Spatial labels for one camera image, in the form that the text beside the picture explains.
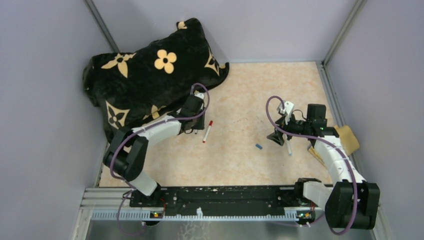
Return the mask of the white red-tip pen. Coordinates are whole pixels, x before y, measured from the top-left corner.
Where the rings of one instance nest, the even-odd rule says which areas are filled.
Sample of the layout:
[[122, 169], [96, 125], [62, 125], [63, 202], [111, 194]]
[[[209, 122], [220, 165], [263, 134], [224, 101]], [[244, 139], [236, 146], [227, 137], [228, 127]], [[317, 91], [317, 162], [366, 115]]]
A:
[[209, 124], [208, 124], [208, 126], [207, 126], [207, 128], [206, 128], [205, 134], [204, 134], [204, 136], [203, 136], [203, 139], [202, 139], [202, 142], [203, 142], [203, 143], [205, 143], [205, 142], [207, 141], [207, 138], [208, 138], [208, 136], [209, 136], [209, 134], [210, 134], [210, 130], [211, 130], [211, 128], [212, 128], [212, 125], [213, 125], [213, 121], [211, 120], [211, 121], [209, 122]]

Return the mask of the white light-blue pen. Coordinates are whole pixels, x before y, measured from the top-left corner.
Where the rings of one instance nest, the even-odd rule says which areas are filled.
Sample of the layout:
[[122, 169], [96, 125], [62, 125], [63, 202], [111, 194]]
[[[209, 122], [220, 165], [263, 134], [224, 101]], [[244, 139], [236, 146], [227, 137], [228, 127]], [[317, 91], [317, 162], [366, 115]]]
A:
[[288, 155], [289, 156], [292, 156], [292, 148], [291, 148], [291, 143], [290, 143], [290, 141], [289, 140], [286, 140], [285, 141], [285, 144], [286, 144], [286, 148], [287, 148], [287, 152], [288, 152]]

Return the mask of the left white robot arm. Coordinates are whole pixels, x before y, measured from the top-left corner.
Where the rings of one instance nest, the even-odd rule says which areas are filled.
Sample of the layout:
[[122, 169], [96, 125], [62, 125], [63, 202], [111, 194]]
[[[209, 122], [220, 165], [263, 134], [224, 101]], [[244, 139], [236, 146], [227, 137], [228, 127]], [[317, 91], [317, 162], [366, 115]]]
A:
[[141, 200], [149, 207], [160, 202], [159, 184], [144, 170], [148, 147], [185, 132], [205, 128], [205, 95], [191, 94], [182, 107], [162, 120], [145, 126], [117, 130], [106, 153], [103, 164], [114, 174], [141, 192]]

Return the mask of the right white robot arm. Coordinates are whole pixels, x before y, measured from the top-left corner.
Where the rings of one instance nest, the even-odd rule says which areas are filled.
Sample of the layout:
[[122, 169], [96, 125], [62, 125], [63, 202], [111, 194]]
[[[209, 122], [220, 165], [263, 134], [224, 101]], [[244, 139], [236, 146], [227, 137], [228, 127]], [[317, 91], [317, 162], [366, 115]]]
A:
[[306, 138], [319, 154], [333, 188], [317, 180], [304, 180], [293, 192], [299, 206], [313, 202], [323, 208], [327, 224], [332, 229], [371, 230], [375, 227], [380, 200], [380, 188], [368, 182], [355, 168], [342, 146], [339, 133], [328, 126], [324, 104], [310, 103], [306, 119], [296, 119], [294, 104], [283, 101], [277, 107], [280, 118], [273, 122], [274, 132], [268, 139], [284, 145], [292, 137]]

